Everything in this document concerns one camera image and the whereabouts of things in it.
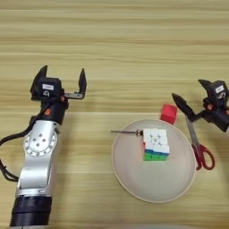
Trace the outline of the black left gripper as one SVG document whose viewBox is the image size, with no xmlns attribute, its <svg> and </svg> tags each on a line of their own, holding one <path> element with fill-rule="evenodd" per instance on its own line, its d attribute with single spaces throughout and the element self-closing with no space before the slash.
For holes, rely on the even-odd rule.
<svg viewBox="0 0 229 229">
<path fill-rule="evenodd" d="M 32 82 L 31 89 L 34 89 L 38 80 L 47 76 L 47 66 L 43 66 Z M 41 110 L 38 115 L 39 120 L 52 121 L 62 124 L 64 120 L 65 111 L 69 107 L 69 99 L 84 99 L 87 88 L 86 74 L 84 69 L 81 69 L 79 78 L 80 93 L 63 93 L 58 98 L 49 98 L 41 101 Z"/>
</svg>

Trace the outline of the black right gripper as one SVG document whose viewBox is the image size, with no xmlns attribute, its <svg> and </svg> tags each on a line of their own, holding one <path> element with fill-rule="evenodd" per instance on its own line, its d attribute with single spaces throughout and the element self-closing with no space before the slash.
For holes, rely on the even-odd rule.
<svg viewBox="0 0 229 229">
<path fill-rule="evenodd" d="M 207 89 L 211 84 L 211 82 L 207 80 L 199 80 L 199 83 L 204 89 Z M 177 107 L 188 117 L 190 121 L 194 122 L 203 118 L 208 123 L 213 123 L 223 132 L 226 132 L 229 128 L 229 106 L 225 104 L 223 99 L 214 103 L 208 98 L 205 98 L 203 100 L 204 110 L 195 114 L 181 96 L 173 93 L 172 97 Z"/>
</svg>

